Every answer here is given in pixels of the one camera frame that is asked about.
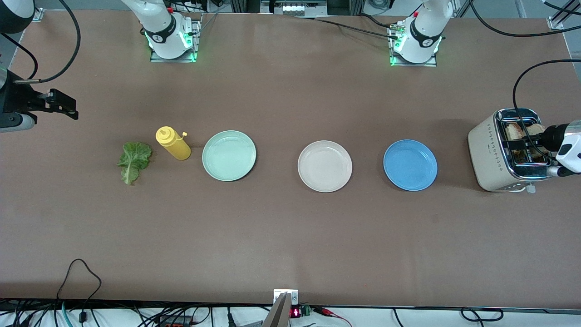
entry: plate rim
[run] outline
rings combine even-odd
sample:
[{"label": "plate rim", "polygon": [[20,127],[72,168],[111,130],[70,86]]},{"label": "plate rim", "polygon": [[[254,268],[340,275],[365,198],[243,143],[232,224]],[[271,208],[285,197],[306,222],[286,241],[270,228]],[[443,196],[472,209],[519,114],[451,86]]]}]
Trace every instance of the plate rim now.
[{"label": "plate rim", "polygon": [[[322,191],[322,190],[320,190],[320,189],[315,189],[315,188],[311,187],[311,186],[310,186],[310,185],[309,185],[309,184],[308,184],[308,183],[305,181],[305,179],[304,179],[303,175],[301,175],[301,173],[300,173],[300,163],[301,163],[301,159],[304,159],[303,155],[304,155],[305,151],[306,151],[306,150],[307,150],[309,147],[312,147],[312,146],[314,146],[314,145],[315,145],[315,144],[317,144],[317,143],[324,143],[324,142],[329,142],[329,143],[331,143],[331,144],[333,144],[333,145],[335,145],[335,146],[339,147],[340,149],[342,149],[342,150],[343,150],[342,152],[344,152],[344,153],[347,155],[347,159],[348,159],[348,163],[349,163],[349,166],[348,166],[348,170],[349,170],[349,177],[347,178],[347,180],[346,180],[346,181],[345,181],[345,182],[344,182],[344,183],[343,183],[341,186],[339,186],[337,189],[332,189],[332,190],[329,190],[329,191]],[[309,145],[307,145],[307,146],[306,146],[306,147],[305,147],[305,148],[304,148],[304,149],[303,149],[303,150],[300,152],[299,159],[297,160],[297,171],[298,171],[298,173],[299,173],[300,180],[301,180],[301,181],[303,182],[303,184],[305,184],[305,185],[306,185],[308,188],[310,188],[310,189],[312,189],[312,190],[314,190],[314,191],[320,192],[320,193],[332,193],[332,192],[336,192],[336,191],[338,191],[338,190],[342,189],[343,187],[345,187],[345,185],[347,185],[347,183],[349,182],[349,180],[351,180],[351,175],[353,174],[353,160],[351,159],[351,155],[349,154],[349,152],[347,151],[347,149],[345,149],[345,147],[343,147],[343,146],[342,146],[342,145],[340,145],[339,143],[337,143],[337,142],[333,142],[333,141],[329,141],[329,140],[318,140],[318,141],[315,141],[315,142],[312,142],[312,143],[310,143]]]},{"label": "plate rim", "polygon": [[[411,141],[411,142],[413,142],[413,143],[416,143],[416,144],[419,144],[419,145],[421,145],[421,146],[425,147],[425,148],[428,150],[429,154],[432,156],[432,158],[433,158],[433,163],[434,163],[434,165],[436,166],[436,174],[434,175],[434,178],[433,178],[433,180],[432,180],[432,181],[431,181],[431,182],[430,182],[430,183],[429,183],[427,186],[425,186],[425,187],[423,187],[423,188],[421,188],[421,189],[418,189],[418,190],[410,190],[410,189],[404,188],[404,187],[402,187],[402,186],[398,185],[397,183],[395,183],[395,182],[393,181],[393,179],[392,179],[392,178],[389,176],[389,174],[388,174],[388,170],[387,170],[387,168],[386,168],[386,166],[385,166],[385,158],[386,158],[386,157],[387,157],[387,155],[388,155],[389,149],[391,149],[391,147],[392,147],[392,146],[394,146],[394,145],[396,145],[396,144],[398,144],[398,143],[402,143],[402,142],[406,142],[406,141]],[[432,149],[430,149],[430,148],[429,148],[427,145],[425,145],[424,143],[421,143],[420,141],[417,141],[417,140],[412,140],[412,139],[410,139],[410,138],[405,138],[405,139],[403,139],[403,140],[398,140],[398,141],[395,141],[395,142],[394,142],[394,143],[392,143],[390,146],[388,146],[387,150],[385,150],[385,153],[383,154],[383,162],[382,162],[382,164],[383,164],[383,172],[385,172],[385,175],[388,177],[389,181],[390,181],[390,182],[392,182],[392,184],[394,184],[395,186],[397,186],[397,187],[399,187],[400,189],[402,189],[402,190],[405,190],[405,191],[409,191],[409,192],[418,192],[418,191],[423,191],[423,190],[427,189],[428,187],[430,187],[430,186],[431,186],[431,185],[432,185],[432,184],[433,184],[433,183],[436,181],[436,178],[437,178],[437,172],[438,172],[438,168],[437,168],[437,159],[436,159],[436,156],[434,155],[434,153],[432,152]]]},{"label": "plate rim", "polygon": [[[212,173],[210,173],[210,171],[208,170],[208,167],[206,166],[206,161],[204,160],[204,158],[207,158],[207,152],[206,149],[208,148],[208,144],[210,144],[210,142],[212,140],[214,140],[215,138],[218,138],[221,134],[225,134],[225,133],[236,133],[236,134],[241,134],[244,135],[245,137],[248,138],[248,140],[250,140],[250,143],[252,144],[252,164],[250,165],[250,168],[248,169],[248,171],[246,173],[244,173],[244,175],[238,177],[238,178],[234,178],[234,179],[222,179],[222,178],[218,178],[216,175],[213,175]],[[204,170],[206,171],[206,173],[208,175],[210,175],[210,177],[217,179],[221,182],[233,182],[235,180],[239,180],[241,178],[243,178],[244,176],[248,175],[248,173],[252,170],[252,167],[254,167],[256,163],[256,145],[254,144],[254,141],[252,140],[252,138],[250,136],[248,136],[246,133],[243,133],[239,130],[223,130],[221,132],[216,133],[214,136],[212,136],[211,138],[208,139],[208,141],[206,142],[206,144],[204,145],[204,149],[202,149],[202,165],[204,166]]]}]

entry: green plate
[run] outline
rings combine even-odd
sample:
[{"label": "green plate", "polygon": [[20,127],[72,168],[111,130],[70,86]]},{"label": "green plate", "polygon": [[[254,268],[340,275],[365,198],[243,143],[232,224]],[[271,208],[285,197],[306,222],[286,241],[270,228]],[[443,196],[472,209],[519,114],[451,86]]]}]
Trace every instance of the green plate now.
[{"label": "green plate", "polygon": [[214,135],[202,152],[205,170],[217,180],[231,182],[243,178],[256,162],[256,147],[248,135],[236,130]]}]

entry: green lettuce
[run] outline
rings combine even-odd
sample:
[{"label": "green lettuce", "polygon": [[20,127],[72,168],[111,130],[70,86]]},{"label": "green lettuce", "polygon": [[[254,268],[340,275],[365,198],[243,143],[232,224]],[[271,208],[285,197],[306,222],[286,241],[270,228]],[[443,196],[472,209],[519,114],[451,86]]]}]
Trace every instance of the green lettuce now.
[{"label": "green lettuce", "polygon": [[141,142],[127,142],[123,144],[123,154],[117,166],[121,167],[121,179],[130,185],[139,177],[139,171],[147,168],[151,147]]}]

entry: mustard bottle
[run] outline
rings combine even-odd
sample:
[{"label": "mustard bottle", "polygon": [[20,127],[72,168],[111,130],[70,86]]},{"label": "mustard bottle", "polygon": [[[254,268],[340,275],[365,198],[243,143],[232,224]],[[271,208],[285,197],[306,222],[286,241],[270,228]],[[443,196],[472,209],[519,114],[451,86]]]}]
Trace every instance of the mustard bottle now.
[{"label": "mustard bottle", "polygon": [[166,148],[172,156],[178,160],[186,160],[192,154],[192,149],[184,141],[184,136],[187,133],[182,133],[179,137],[178,133],[169,126],[163,126],[155,133],[155,139],[159,144]]}]

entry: brown tabletop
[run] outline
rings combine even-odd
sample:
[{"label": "brown tabletop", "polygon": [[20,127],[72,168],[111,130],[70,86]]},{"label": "brown tabletop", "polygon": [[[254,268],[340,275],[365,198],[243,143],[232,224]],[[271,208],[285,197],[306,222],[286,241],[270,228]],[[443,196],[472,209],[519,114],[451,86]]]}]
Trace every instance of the brown tabletop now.
[{"label": "brown tabletop", "polygon": [[[467,134],[511,106],[527,67],[568,58],[561,35],[509,38],[474,19],[446,28],[437,68],[391,67],[385,39],[309,19],[219,15],[198,62],[148,62],[131,12],[76,12],[83,41],[52,83],[77,100],[80,119],[38,114],[1,140],[0,296],[54,297],[69,262],[103,279],[97,298],[267,303],[297,288],[318,304],[486,305],[581,308],[581,205],[577,177],[537,194],[480,189]],[[342,23],[382,32],[362,17]],[[513,32],[546,22],[490,20]],[[47,12],[23,44],[57,72],[74,47],[66,12]],[[27,76],[19,52],[13,71]],[[571,64],[538,68],[518,90],[545,125],[579,119]],[[169,125],[189,133],[186,161],[155,140]],[[257,161],[225,183],[204,170],[202,147],[228,129],[248,134]],[[382,157],[411,138],[434,152],[439,173],[421,192],[399,190]],[[345,147],[353,175],[317,193],[296,169],[317,140]],[[149,143],[152,162],[134,186],[116,166],[127,141]],[[62,297],[96,283],[73,269]]]}]

